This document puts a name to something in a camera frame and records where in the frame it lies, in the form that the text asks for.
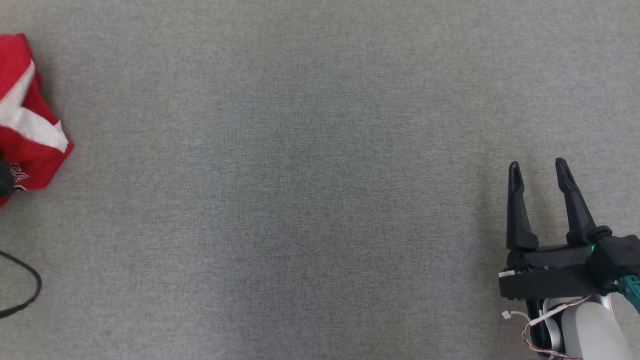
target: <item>teal connector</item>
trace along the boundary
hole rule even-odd
[[[622,278],[618,285],[618,291],[634,306],[640,313],[640,280],[635,275]]]

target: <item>gray tablecloth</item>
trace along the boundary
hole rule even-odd
[[[76,149],[0,209],[41,297],[3,359],[535,359],[501,299],[508,165],[640,233],[640,2],[26,1]],[[30,294],[0,262],[0,305]],[[640,351],[640,315],[614,297]]]

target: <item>black cable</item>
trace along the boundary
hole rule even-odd
[[[40,294],[40,289],[42,288],[42,278],[40,277],[40,274],[38,274],[38,272],[34,268],[32,268],[29,265],[25,264],[20,259],[17,259],[14,256],[9,255],[6,252],[1,251],[1,250],[0,250],[0,256],[3,256],[5,258],[13,261],[14,263],[22,266],[28,272],[30,272],[31,275],[33,275],[33,277],[36,278],[36,292],[29,298],[29,300],[25,301],[24,303],[22,303],[20,305],[13,306],[13,307],[10,307],[8,309],[1,310],[0,311],[0,319],[2,319],[2,318],[6,318],[7,316],[13,315],[13,314],[17,313],[20,310],[23,310],[25,307],[29,306],[30,303],[32,303],[32,302],[34,302],[36,300],[36,298]]]

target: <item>red and white fabric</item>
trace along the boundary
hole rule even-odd
[[[0,158],[17,190],[47,186],[73,147],[40,95],[26,37],[0,35]],[[0,198],[0,206],[9,196]]]

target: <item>red cloth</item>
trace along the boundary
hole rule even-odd
[[[0,156],[17,189],[47,186],[73,148],[40,95],[27,38],[0,35]],[[9,196],[0,198],[0,206]]]

